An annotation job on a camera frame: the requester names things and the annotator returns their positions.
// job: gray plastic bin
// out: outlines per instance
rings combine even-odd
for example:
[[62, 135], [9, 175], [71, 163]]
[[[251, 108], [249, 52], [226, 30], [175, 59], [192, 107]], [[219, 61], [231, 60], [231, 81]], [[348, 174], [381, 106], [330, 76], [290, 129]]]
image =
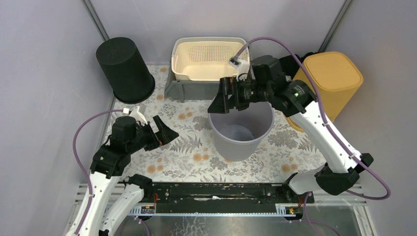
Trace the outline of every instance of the gray plastic bin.
[[218, 89], [218, 81], [176, 80], [170, 66], [164, 95], [181, 102], [185, 100], [213, 100]]
[[227, 114], [209, 114], [215, 132], [218, 153], [231, 161], [242, 161], [255, 152], [274, 124], [274, 112], [268, 102], [251, 103], [249, 108]]

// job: white wall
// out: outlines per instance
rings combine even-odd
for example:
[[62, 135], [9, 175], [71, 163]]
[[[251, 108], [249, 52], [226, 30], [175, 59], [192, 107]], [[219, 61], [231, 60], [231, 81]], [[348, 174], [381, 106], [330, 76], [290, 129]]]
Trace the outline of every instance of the white wall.
[[[318, 50], [344, 0], [92, 0], [109, 36], [135, 41], [147, 64], [168, 64], [175, 41], [191, 36], [272, 36], [297, 53]], [[286, 56], [272, 42], [252, 58]]]
[[[84, 181], [72, 137], [109, 108], [102, 42], [80, 0], [0, 1], [0, 235], [63, 233]], [[89, 167], [104, 119], [78, 141]]]
[[[379, 236], [416, 235], [417, 1], [357, 0], [328, 51], [345, 53], [364, 77], [336, 125], [359, 150], [371, 153], [392, 197], [369, 203]], [[374, 196], [384, 189], [369, 174]]]

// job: red wire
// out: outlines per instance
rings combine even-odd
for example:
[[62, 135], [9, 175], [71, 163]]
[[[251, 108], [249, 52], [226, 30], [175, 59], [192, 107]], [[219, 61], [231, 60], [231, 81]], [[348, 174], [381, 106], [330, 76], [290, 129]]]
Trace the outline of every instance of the red wire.
[[153, 194], [153, 212], [154, 213], [156, 211], [156, 208], [155, 208], [156, 201], [158, 201], [158, 194], [157, 193], [154, 193]]
[[302, 198], [300, 198], [300, 199], [299, 199], [299, 203], [298, 203], [298, 207], [299, 207], [299, 208], [301, 207], [302, 203], [303, 203], [303, 199], [302, 199]]

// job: gray plastic tray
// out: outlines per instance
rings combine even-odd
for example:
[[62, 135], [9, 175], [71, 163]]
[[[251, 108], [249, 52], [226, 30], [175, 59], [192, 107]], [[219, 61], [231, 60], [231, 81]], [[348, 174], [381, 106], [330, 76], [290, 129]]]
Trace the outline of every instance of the gray plastic tray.
[[185, 100], [212, 100], [216, 97], [218, 89], [218, 81], [176, 80], [170, 66], [164, 95], [181, 102]]

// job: metal corner post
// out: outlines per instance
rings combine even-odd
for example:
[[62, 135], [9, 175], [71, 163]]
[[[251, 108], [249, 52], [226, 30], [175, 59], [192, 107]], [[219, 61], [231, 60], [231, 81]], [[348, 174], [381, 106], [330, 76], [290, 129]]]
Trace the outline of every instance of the metal corner post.
[[94, 6], [92, 5], [91, 0], [81, 0], [81, 2], [86, 7], [87, 12], [91, 16], [91, 20], [95, 24], [99, 34], [101, 35], [101, 38], [103, 41], [107, 41], [110, 39], [109, 35], [106, 32], [106, 29], [104, 28], [103, 24], [101, 23], [100, 18], [98, 17], [97, 12], [94, 9]]
[[329, 46], [331, 40], [333, 39], [334, 35], [336, 34], [337, 30], [340, 27], [340, 24], [342, 23], [343, 19], [346, 16], [346, 13], [349, 11], [350, 7], [352, 6], [353, 2], [355, 0], [345, 0], [342, 4], [342, 7], [340, 8], [339, 12], [337, 13], [336, 18], [333, 21], [333, 24], [331, 24], [330, 29], [327, 32], [327, 35], [325, 36], [318, 52], [322, 53], [327, 50], [327, 47]]

